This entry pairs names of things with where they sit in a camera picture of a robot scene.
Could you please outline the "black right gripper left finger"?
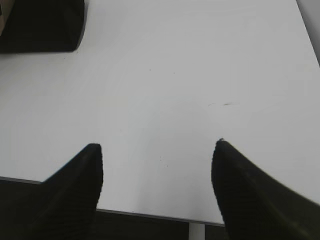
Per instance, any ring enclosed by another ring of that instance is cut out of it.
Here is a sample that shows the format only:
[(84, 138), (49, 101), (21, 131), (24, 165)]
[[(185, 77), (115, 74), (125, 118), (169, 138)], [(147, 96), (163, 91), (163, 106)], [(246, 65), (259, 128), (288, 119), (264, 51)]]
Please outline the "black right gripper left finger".
[(90, 143), (47, 180), (0, 207), (0, 238), (86, 239), (103, 181), (102, 147)]

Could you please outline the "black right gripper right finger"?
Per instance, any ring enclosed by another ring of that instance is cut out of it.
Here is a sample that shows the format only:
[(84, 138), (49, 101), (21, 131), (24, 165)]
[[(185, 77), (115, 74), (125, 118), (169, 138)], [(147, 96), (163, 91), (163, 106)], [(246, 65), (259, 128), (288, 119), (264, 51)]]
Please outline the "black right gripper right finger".
[(211, 182), (231, 240), (318, 240), (320, 206), (265, 173), (219, 139)]

